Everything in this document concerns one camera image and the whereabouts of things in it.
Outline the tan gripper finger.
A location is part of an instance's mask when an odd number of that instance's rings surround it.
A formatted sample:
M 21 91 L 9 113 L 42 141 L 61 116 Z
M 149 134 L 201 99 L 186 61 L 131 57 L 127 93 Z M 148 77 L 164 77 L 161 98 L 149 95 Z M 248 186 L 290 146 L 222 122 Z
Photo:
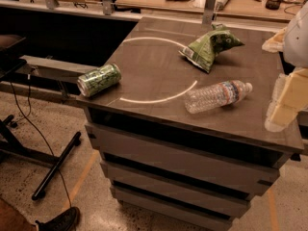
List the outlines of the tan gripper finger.
M 281 132 L 308 106 L 308 68 L 296 67 L 289 75 L 280 74 L 275 82 L 266 114 L 265 128 Z
M 283 28 L 279 30 L 273 37 L 266 40 L 262 45 L 262 49 L 270 53 L 282 52 L 286 30 L 287 28 Z

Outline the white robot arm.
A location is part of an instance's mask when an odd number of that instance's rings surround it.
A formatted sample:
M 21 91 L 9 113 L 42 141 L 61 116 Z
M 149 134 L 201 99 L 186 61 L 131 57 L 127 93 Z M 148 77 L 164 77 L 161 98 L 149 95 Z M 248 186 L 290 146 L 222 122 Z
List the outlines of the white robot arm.
M 262 49 L 270 53 L 282 52 L 284 61 L 295 67 L 290 74 L 278 76 L 266 114 L 266 129 L 280 132 L 308 106 L 308 3 L 286 28 L 269 38 Z

